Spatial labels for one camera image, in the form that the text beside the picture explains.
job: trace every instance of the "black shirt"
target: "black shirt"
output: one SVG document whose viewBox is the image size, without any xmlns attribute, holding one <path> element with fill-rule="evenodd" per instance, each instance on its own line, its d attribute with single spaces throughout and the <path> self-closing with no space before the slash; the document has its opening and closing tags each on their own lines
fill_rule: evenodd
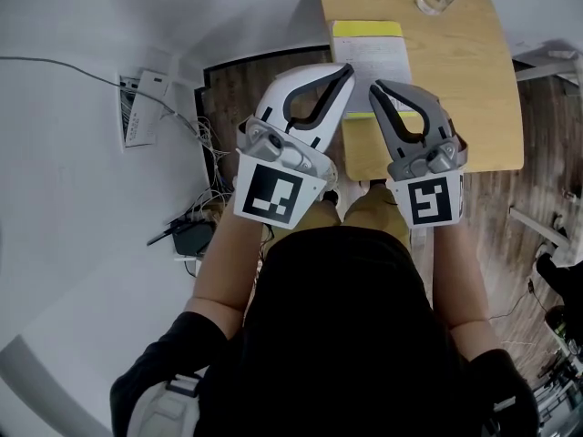
<svg viewBox="0 0 583 437">
<path fill-rule="evenodd" d="M 274 245 L 243 328 L 227 341 L 180 314 L 111 391 L 125 435 L 148 387 L 209 365 L 195 435 L 342 432 L 537 435 L 531 390 L 503 350 L 466 361 L 434 315 L 407 250 L 352 227 L 291 234 Z M 517 403 L 493 413 L 512 396 Z"/>
</svg>

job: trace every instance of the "person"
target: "person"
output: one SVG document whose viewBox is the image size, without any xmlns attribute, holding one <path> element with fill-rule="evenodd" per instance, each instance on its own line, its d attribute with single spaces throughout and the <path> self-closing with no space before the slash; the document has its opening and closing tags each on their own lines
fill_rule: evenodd
<svg viewBox="0 0 583 437">
<path fill-rule="evenodd" d="M 465 224 L 435 228 L 432 310 L 384 180 L 344 222 L 331 195 L 295 230 L 273 229 L 246 315 L 262 224 L 235 216 L 231 200 L 184 312 L 112 387 L 116 436 L 148 387 L 206 366 L 197 436 L 537 435 Z"/>
<path fill-rule="evenodd" d="M 567 236 L 560 225 L 554 223 L 553 226 Z M 549 243 L 540 245 L 535 256 L 535 270 L 563 299 L 567 338 L 583 347 L 583 261 L 572 267 L 557 267 L 552 260 L 554 252 L 555 248 Z"/>
</svg>

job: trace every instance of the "cable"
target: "cable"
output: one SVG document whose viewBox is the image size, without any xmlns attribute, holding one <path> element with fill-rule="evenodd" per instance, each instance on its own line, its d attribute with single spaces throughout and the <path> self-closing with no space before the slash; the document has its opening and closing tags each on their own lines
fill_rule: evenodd
<svg viewBox="0 0 583 437">
<path fill-rule="evenodd" d="M 527 291 L 526 293 L 523 293 L 523 295 L 522 295 L 520 298 L 518 298 L 518 301 L 517 301 L 517 303 L 514 305 L 514 308 L 512 308 L 512 309 L 510 310 L 510 312 L 508 312 L 508 314 L 502 314 L 502 315 L 500 315 L 500 316 L 492 316 L 492 317 L 491 317 L 490 319 L 488 319 L 488 320 L 493 320 L 493 319 L 500 319 L 500 318 L 503 318 L 503 317 L 508 317 L 510 314 L 512 314 L 512 313 L 514 312 L 514 310 L 515 310 L 515 309 L 517 308 L 517 306 L 518 306 L 518 303 L 519 303 L 519 302 L 520 302 L 520 301 L 521 301 L 521 300 L 522 300 L 522 299 L 523 299 L 523 298 L 524 298 L 524 297 L 525 297 L 527 294 L 528 294 L 528 291 Z"/>
<path fill-rule="evenodd" d="M 219 141 L 219 135 L 217 134 L 217 132 L 214 130 L 214 128 L 210 124 L 210 120 L 208 118 L 206 118 L 206 117 L 198 117 L 198 118 L 202 118 L 203 120 L 206 121 L 205 125 L 208 125 L 208 127 L 209 127 L 210 131 L 212 132 L 212 134 L 215 135 L 215 138 L 217 139 L 217 143 L 219 144 L 219 147 L 221 147 L 220 141 Z"/>
<path fill-rule="evenodd" d="M 186 263 L 186 260 L 184 261 L 184 269 L 185 269 L 185 270 L 186 270 L 186 271 L 189 273 L 189 275 L 190 275 L 191 277 L 193 277 L 193 278 L 195 278 L 195 279 L 197 278 L 197 276 L 196 276 L 196 275 L 194 275 L 194 274 L 193 274 L 193 273 L 192 273 L 192 272 L 189 270 L 189 266 L 187 265 L 187 263 Z"/>
<path fill-rule="evenodd" d="M 208 198 L 202 204 L 199 205 L 199 207 L 200 207 L 199 208 L 199 215 L 201 217 L 202 217 L 202 210 L 204 209 L 204 207 L 216 198 L 222 199 L 222 207 L 223 207 L 223 209 L 225 209 L 227 207 L 227 201 L 225 200 L 225 196 L 230 197 L 232 195 L 232 193 L 219 193 L 218 191 L 215 191 L 214 189 L 212 189 L 211 192 L 216 192 L 218 194 L 217 194 L 217 196 L 211 196 L 210 198 Z"/>
<path fill-rule="evenodd" d="M 106 83 L 110 86 L 117 87 L 118 89 L 120 89 L 122 91 L 129 92 L 129 93 L 132 93 L 132 94 L 135 94 L 138 96 L 143 96 L 143 97 L 149 98 L 150 100 L 153 100 L 154 102 L 157 102 L 158 104 L 162 105 L 166 110 L 168 110 L 168 112 L 171 115 L 180 119 L 180 121 L 182 121 L 182 123 L 184 123 L 184 125 L 189 129 L 189 131 L 200 141 L 200 144 L 202 146 L 204 146 L 211 153 L 211 155 L 213 157 L 213 181 L 212 181 L 213 185 L 218 182 L 223 190 L 228 190 L 228 188 L 225 188 L 224 180 L 220 176 L 218 162 L 225 155 L 229 154 L 229 152 L 225 152 L 222 150 L 216 150 L 212 146 L 212 140 L 211 140 L 212 128 L 211 128 L 210 122 L 207 118 L 202 117 L 205 120 L 207 120 L 208 125 L 204 124 L 201 121 L 198 121 L 198 120 L 196 121 L 199 128 L 202 128 L 202 130 L 204 131 L 204 134 L 201 135 L 201 133 L 199 131 L 197 131 L 197 129 L 194 126 L 192 126 L 192 124 L 183 115 L 181 115 L 179 112 L 177 112 L 173 108 L 169 107 L 164 101 L 162 101 L 154 96 L 151 96 L 150 94 L 147 94 L 145 92 L 137 90 L 133 87 L 122 86 L 118 83 L 108 81 L 107 79 L 105 79 L 103 77 L 93 75 L 92 73 L 89 73 L 89 72 L 79 68 L 78 66 L 71 65 L 71 64 L 65 63 L 65 62 L 60 62 L 58 60 L 53 60 L 51 58 L 36 58 L 36 57 L 31 57 L 31 56 L 0 56 L 0 60 L 40 62 L 40 63 L 48 63 L 48 64 L 53 64 L 53 65 L 64 66 L 67 68 L 71 68 L 71 69 L 77 71 L 78 73 L 81 73 L 82 75 L 89 76 L 93 79 L 96 79 L 97 81 L 101 81 L 102 83 Z"/>
<path fill-rule="evenodd" d="M 275 233 L 273 233 L 273 228 L 271 227 L 271 225 L 269 223 L 266 223 L 265 226 L 267 227 L 267 230 L 270 232 L 270 235 L 267 237 L 265 241 L 262 241 L 261 245 L 259 246 L 259 259 L 261 260 L 261 264 L 265 263 L 265 246 L 267 245 L 267 243 L 275 239 Z"/>
<path fill-rule="evenodd" d="M 538 306 L 540 306 L 544 312 L 548 312 L 547 309 L 543 306 L 543 303 L 540 302 L 540 299 L 538 298 L 537 294 L 534 291 L 532 292 L 532 294 L 535 295 L 535 298 L 537 299 L 538 302 Z"/>
<path fill-rule="evenodd" d="M 210 187 L 206 188 L 204 191 L 202 191 L 198 197 L 196 199 L 194 199 L 194 202 L 192 203 L 192 206 L 189 207 L 189 209 L 184 212 L 184 215 L 187 215 L 190 213 L 190 220 L 194 221 L 194 211 L 195 211 L 195 207 L 197 207 L 197 204 L 199 203 L 199 199 L 202 198 L 202 196 L 209 191 Z"/>
</svg>

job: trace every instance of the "khaki pants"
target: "khaki pants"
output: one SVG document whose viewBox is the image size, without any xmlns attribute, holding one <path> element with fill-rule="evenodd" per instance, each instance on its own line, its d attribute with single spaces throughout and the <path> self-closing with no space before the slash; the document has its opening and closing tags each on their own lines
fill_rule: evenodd
<svg viewBox="0 0 583 437">
<path fill-rule="evenodd" d="M 384 186 L 376 185 L 350 206 L 344 222 L 340 221 L 333 203 L 323 200 L 314 202 L 310 206 L 295 229 L 273 227 L 274 238 L 265 244 L 265 254 L 271 246 L 292 233 L 337 225 L 379 229 L 397 238 L 411 252 L 409 228 L 394 202 L 393 193 Z"/>
</svg>

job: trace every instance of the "forearm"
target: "forearm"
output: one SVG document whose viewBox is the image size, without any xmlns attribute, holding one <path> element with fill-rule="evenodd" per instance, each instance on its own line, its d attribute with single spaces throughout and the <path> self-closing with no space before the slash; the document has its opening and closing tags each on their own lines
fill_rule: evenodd
<svg viewBox="0 0 583 437">
<path fill-rule="evenodd" d="M 450 329 L 488 319 L 476 244 L 465 223 L 434 230 L 434 309 Z"/>
<path fill-rule="evenodd" d="M 257 273 L 262 224 L 234 215 L 233 204 L 234 198 L 220 218 L 193 296 L 245 311 Z"/>
<path fill-rule="evenodd" d="M 257 273 L 262 224 L 233 214 L 232 198 L 210 242 L 185 310 L 212 320 L 232 338 Z"/>
</svg>

